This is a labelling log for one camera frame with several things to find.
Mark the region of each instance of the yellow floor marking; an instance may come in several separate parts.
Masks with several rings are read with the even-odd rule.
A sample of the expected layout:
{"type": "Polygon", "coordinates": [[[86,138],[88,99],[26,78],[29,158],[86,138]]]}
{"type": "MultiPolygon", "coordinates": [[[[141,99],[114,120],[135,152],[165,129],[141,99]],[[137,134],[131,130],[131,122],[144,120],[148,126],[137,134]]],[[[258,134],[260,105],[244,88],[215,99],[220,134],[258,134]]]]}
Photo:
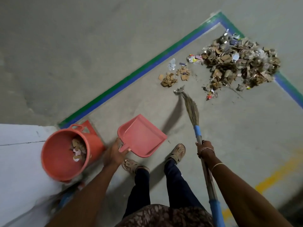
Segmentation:
{"type": "MultiPolygon", "coordinates": [[[[295,171],[299,165],[303,162],[303,155],[298,154],[297,156],[292,157],[290,160],[288,160],[282,167],[280,167],[277,171],[275,171],[271,176],[266,178],[263,182],[259,183],[255,189],[260,194],[262,194],[264,191],[266,191],[269,187],[273,186],[275,183],[283,179],[286,175],[289,173],[295,171]]],[[[232,217],[232,213],[229,209],[222,211],[224,220],[232,217]]]]}

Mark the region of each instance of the person's left hand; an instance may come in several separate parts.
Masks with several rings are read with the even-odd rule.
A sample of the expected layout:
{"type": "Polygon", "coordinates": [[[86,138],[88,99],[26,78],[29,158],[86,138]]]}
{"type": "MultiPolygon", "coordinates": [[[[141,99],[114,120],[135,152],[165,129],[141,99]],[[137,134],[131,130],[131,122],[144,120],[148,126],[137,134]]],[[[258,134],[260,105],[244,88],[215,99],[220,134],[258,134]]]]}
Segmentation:
{"type": "Polygon", "coordinates": [[[119,152],[118,144],[119,138],[117,138],[114,144],[105,151],[103,155],[104,166],[115,165],[118,167],[120,164],[123,163],[125,156],[128,152],[130,152],[130,149],[127,149],[123,152],[119,152]]]}

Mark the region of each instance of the person's right arm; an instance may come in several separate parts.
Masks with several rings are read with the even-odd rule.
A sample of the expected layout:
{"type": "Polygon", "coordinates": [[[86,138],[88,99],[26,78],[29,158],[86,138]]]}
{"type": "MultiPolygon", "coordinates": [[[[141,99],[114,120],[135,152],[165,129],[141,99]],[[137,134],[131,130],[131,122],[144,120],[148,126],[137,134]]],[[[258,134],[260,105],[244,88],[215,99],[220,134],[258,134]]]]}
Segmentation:
{"type": "Polygon", "coordinates": [[[211,150],[214,147],[210,141],[204,141],[203,145],[198,143],[196,145],[198,155],[212,170],[211,173],[238,226],[292,226],[259,192],[227,166],[218,164],[221,161],[211,150]]]}

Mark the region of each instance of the dark blue pants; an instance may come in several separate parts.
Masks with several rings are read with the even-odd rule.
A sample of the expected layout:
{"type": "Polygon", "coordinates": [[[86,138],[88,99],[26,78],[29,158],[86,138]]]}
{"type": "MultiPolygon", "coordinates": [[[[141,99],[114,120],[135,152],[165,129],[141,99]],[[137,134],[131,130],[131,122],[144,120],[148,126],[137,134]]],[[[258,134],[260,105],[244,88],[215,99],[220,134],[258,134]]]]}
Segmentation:
{"type": "MultiPolygon", "coordinates": [[[[175,164],[176,161],[170,159],[164,166],[167,192],[169,194],[169,206],[175,209],[190,206],[204,209],[175,164]]],[[[134,182],[135,186],[128,197],[123,218],[151,203],[149,198],[149,172],[145,169],[138,169],[134,182]]]]}

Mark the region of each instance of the sandal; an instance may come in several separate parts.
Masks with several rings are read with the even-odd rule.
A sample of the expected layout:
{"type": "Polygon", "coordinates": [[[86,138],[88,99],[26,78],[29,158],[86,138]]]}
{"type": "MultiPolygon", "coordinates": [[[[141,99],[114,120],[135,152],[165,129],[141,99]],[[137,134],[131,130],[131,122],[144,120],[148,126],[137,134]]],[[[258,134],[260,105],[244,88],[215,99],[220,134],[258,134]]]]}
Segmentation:
{"type": "Polygon", "coordinates": [[[169,155],[169,157],[167,158],[166,161],[168,161],[169,159],[174,159],[177,164],[182,160],[184,155],[185,155],[185,146],[183,144],[179,143],[172,150],[171,154],[169,155]]]}
{"type": "Polygon", "coordinates": [[[132,159],[125,159],[122,163],[122,167],[124,170],[132,173],[132,174],[136,174],[136,171],[138,168],[143,168],[143,169],[146,169],[149,173],[150,173],[150,170],[149,168],[147,168],[146,166],[144,165],[141,165],[137,162],[135,162],[134,160],[132,159]]]}

